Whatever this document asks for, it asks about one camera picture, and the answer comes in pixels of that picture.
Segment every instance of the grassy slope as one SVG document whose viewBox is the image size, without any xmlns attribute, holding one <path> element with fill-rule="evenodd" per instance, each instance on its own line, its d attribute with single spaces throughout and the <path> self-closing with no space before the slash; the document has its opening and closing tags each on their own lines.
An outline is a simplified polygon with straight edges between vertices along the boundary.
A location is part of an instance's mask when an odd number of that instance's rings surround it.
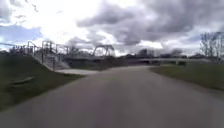
<svg viewBox="0 0 224 128">
<path fill-rule="evenodd" d="M 207 88 L 224 90 L 224 65 L 189 64 L 186 67 L 156 67 L 152 71 Z"/>
<path fill-rule="evenodd" d="M 27 77 L 33 80 L 12 84 Z M 0 110 L 80 78 L 47 70 L 29 56 L 0 54 Z"/>
</svg>

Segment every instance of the sky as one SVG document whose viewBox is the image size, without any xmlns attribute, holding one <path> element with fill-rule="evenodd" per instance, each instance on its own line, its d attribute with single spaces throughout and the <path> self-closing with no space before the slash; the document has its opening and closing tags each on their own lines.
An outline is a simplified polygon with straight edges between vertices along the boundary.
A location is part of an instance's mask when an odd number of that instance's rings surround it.
<svg viewBox="0 0 224 128">
<path fill-rule="evenodd" d="M 200 34 L 224 29 L 224 0 L 0 0 L 0 42 L 55 43 L 117 55 L 142 48 L 193 54 Z"/>
</svg>

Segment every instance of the tree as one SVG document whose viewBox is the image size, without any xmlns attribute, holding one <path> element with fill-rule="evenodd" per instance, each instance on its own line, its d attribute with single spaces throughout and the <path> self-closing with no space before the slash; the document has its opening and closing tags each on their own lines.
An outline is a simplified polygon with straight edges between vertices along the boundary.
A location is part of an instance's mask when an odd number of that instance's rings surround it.
<svg viewBox="0 0 224 128">
<path fill-rule="evenodd" d="M 180 56 L 182 54 L 182 49 L 180 48 L 175 48 L 171 51 L 171 56 L 173 57 L 177 57 L 177 56 Z"/>
<path fill-rule="evenodd" d="M 138 52 L 139 57 L 154 57 L 155 51 L 153 49 L 141 49 Z"/>
<path fill-rule="evenodd" d="M 201 50 L 207 57 L 220 57 L 224 53 L 224 33 L 205 33 L 201 35 Z"/>
</svg>

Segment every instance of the paved path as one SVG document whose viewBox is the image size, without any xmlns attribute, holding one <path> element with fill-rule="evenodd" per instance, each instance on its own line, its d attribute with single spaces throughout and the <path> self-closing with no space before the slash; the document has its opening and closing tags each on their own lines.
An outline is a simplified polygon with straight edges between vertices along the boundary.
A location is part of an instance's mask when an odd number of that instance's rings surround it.
<svg viewBox="0 0 224 128">
<path fill-rule="evenodd" d="M 99 73 L 99 71 L 82 70 L 82 69 L 63 69 L 63 70 L 56 70 L 56 72 L 64 74 L 77 74 L 77 75 L 93 75 Z"/>
<path fill-rule="evenodd" d="M 223 128 L 224 100 L 147 67 L 72 82 L 0 113 L 1 128 Z"/>
</svg>

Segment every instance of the stairs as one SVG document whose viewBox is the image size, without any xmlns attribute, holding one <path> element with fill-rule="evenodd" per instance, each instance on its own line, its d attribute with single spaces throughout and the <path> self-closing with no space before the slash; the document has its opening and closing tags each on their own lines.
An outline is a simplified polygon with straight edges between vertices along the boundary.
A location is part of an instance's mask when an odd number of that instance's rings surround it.
<svg viewBox="0 0 224 128">
<path fill-rule="evenodd" d="M 27 48 L 24 51 L 49 70 L 70 69 L 68 64 L 62 61 L 63 59 L 60 54 L 56 54 L 56 52 L 50 51 L 49 49 L 37 47 L 32 42 L 28 42 Z"/>
<path fill-rule="evenodd" d="M 34 54 L 30 54 L 35 60 L 39 63 L 47 67 L 48 69 L 55 71 L 55 70 L 62 70 L 62 69 L 70 69 L 70 67 L 63 62 L 59 55 L 57 54 L 43 54 L 41 52 L 35 52 Z"/>
</svg>

